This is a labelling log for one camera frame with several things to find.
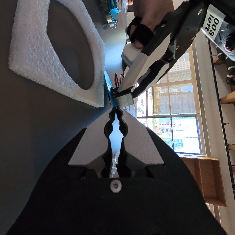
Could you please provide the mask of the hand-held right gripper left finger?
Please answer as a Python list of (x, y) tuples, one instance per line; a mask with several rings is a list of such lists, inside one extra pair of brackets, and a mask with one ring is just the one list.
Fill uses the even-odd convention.
[(109, 139), (113, 132), (115, 109), (109, 109), (85, 130), (68, 165), (93, 169), (99, 177), (109, 178), (112, 149)]

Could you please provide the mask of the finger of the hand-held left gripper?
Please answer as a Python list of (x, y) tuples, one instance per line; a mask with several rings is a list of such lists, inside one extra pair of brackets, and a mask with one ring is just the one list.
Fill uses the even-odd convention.
[(147, 72), (138, 80), (139, 86), (132, 92), (133, 98), (138, 97), (143, 92), (157, 83), (171, 68), (169, 63), (163, 60), (154, 62)]
[(118, 92), (122, 92), (134, 86), (138, 79), (147, 72), (149, 67), (155, 61), (160, 60), (163, 57), (170, 43), (170, 37), (171, 34), (168, 34), (151, 55), (147, 56), (142, 52), (138, 54), (126, 76), (124, 77), (124, 80), (121, 82), (121, 85), (118, 88)]

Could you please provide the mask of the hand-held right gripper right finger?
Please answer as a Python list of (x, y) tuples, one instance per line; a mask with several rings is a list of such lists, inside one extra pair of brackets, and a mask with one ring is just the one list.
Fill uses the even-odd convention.
[(133, 177), (139, 169), (164, 165), (147, 128), (123, 108), (117, 107), (116, 111), (123, 134), (117, 164), (119, 177)]

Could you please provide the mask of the black servo motor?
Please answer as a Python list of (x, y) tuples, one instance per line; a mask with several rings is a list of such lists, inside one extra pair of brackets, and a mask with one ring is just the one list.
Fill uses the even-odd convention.
[(116, 103), (116, 106), (120, 106), (123, 108), (134, 104), (131, 89), (126, 89), (122, 92), (118, 92), (118, 88), (111, 88), (111, 95)]

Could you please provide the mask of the blue round metal plate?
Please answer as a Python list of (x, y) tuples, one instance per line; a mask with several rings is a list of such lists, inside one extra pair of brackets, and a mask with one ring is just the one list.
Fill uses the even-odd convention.
[(113, 85), (112, 82), (109, 78), (109, 75), (107, 74), (106, 71), (104, 71), (104, 79), (105, 79), (105, 83), (106, 83), (106, 87), (107, 87), (107, 91), (108, 91), (108, 95), (111, 101), (111, 104), (113, 106), (113, 108), (115, 109), (115, 111), (117, 111), (117, 107), (119, 106), (119, 103), (117, 102), (117, 98), (113, 89)]

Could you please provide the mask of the dark grey desk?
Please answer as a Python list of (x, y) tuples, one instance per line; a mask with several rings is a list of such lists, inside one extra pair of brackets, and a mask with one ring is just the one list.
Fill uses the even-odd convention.
[(17, 1), (0, 1), (0, 234), (25, 207), (51, 159), (106, 112), (57, 93), (8, 67)]

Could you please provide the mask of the person's left hand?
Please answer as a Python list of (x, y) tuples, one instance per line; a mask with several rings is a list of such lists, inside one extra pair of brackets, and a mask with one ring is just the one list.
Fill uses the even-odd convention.
[(168, 12), (174, 11), (172, 0), (128, 0), (133, 5), (134, 16), (141, 19), (141, 24), (154, 31)]

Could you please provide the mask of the clear bag with long screws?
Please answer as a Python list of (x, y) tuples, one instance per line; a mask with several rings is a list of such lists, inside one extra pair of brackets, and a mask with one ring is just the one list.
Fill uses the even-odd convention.
[(111, 165), (111, 173), (110, 178), (118, 178), (118, 171), (117, 171), (117, 164), (118, 164), (118, 158), (119, 158), (120, 150), (115, 153), (112, 159), (112, 165)]

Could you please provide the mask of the window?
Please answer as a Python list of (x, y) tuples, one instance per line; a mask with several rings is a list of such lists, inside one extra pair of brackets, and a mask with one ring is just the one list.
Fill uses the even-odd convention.
[(192, 46), (137, 101), (137, 119), (175, 152), (206, 155)]

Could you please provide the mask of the open instruction manual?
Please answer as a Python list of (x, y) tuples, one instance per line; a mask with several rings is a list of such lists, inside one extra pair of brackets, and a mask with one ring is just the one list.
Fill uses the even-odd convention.
[(130, 113), (134, 118), (137, 119), (137, 101), (138, 98), (134, 98), (134, 104), (124, 107), (123, 109)]

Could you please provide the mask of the steel bearing with blue disc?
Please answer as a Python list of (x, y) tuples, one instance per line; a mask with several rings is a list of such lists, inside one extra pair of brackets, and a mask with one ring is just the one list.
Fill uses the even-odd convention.
[(107, 23), (111, 28), (118, 25), (118, 14), (121, 13), (121, 5), (118, 0), (101, 0)]

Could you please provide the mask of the open wooden box shelf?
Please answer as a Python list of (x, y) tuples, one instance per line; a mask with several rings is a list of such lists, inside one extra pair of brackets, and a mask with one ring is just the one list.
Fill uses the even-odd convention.
[(218, 159), (179, 155), (194, 177), (205, 203), (226, 207), (221, 168)]

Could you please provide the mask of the black frame wooden shelf rack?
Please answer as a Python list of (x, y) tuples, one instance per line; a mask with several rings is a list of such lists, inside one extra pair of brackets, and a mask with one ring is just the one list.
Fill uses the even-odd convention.
[(229, 174), (230, 174), (230, 179), (231, 179), (232, 192), (233, 192), (233, 197), (235, 198), (235, 182), (234, 182), (234, 177), (233, 177), (233, 171), (232, 171), (232, 165), (231, 165), (231, 159), (230, 159), (230, 154), (229, 154), (229, 147), (228, 147), (228, 143), (227, 143), (226, 132), (225, 132), (225, 128), (224, 128), (224, 126), (226, 124), (223, 120), (222, 109), (221, 109), (222, 104), (234, 104), (235, 103), (235, 95), (233, 94), (234, 92), (232, 92), (223, 98), (219, 97), (219, 91), (218, 91), (218, 85), (217, 85), (217, 80), (216, 80), (216, 74), (215, 74), (214, 61), (213, 61), (213, 57), (212, 57), (210, 40), (207, 39), (207, 42), (208, 42), (208, 48), (209, 48), (209, 53), (210, 53), (210, 61), (211, 61), (217, 103), (218, 103), (218, 108), (219, 108), (224, 144), (225, 144), (225, 149), (226, 149), (226, 154), (227, 154), (227, 161), (228, 161), (228, 168), (229, 168)]

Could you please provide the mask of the white foam frame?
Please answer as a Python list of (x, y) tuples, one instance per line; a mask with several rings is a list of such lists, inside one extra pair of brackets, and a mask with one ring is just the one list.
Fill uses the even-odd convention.
[(93, 107), (104, 106), (106, 46), (81, 0), (58, 0), (75, 16), (88, 41), (94, 80), (81, 88), (62, 65), (47, 35), (49, 0), (18, 0), (10, 43), (9, 68), (25, 78)]

